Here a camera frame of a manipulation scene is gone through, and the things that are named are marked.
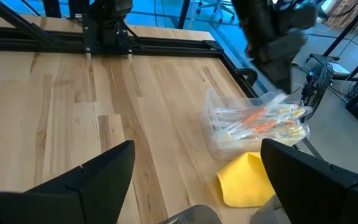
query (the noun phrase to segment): yellow napkin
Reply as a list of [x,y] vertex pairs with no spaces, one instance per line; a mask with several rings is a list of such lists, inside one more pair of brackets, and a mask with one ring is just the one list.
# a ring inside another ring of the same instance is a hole
[[218,172],[223,201],[237,208],[259,207],[269,200],[274,189],[259,152],[247,152]]

